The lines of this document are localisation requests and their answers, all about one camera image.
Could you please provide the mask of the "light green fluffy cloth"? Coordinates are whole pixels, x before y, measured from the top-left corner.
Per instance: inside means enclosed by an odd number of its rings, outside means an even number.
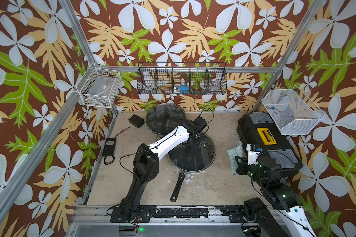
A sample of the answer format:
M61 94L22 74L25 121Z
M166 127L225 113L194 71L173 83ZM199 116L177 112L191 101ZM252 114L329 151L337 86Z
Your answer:
M231 165L231 173L232 175L237 175L236 169L238 167L237 162L236 162L236 157L243 157L243 143L239 141L237 143L237 146L228 150L227 154L230 159L230 165Z

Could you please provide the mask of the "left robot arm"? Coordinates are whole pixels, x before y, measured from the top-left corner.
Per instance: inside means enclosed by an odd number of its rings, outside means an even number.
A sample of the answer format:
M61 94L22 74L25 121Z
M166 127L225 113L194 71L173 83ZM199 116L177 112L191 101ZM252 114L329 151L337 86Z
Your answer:
M149 145L139 145L134 153L132 183L127 195L120 202L120 217L124 221L135 220L143 192L159 173L159 163L164 156L184 142L196 142L206 126L207 122L201 116L194 121L184 119L160 140Z

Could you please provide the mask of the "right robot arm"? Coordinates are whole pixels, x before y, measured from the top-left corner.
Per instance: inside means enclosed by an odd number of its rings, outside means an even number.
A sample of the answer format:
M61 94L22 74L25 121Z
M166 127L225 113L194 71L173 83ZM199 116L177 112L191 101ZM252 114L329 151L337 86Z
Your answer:
M244 219L257 222L270 237L314 237L316 234L305 215L299 196L284 183L286 177L297 174L302 168L296 156L277 150L262 151L260 148L248 154L254 157L252 162L245 157L234 158L237 174L247 175L253 185L258 185L260 194L277 211L288 231L277 223L259 198L244 202L241 211Z

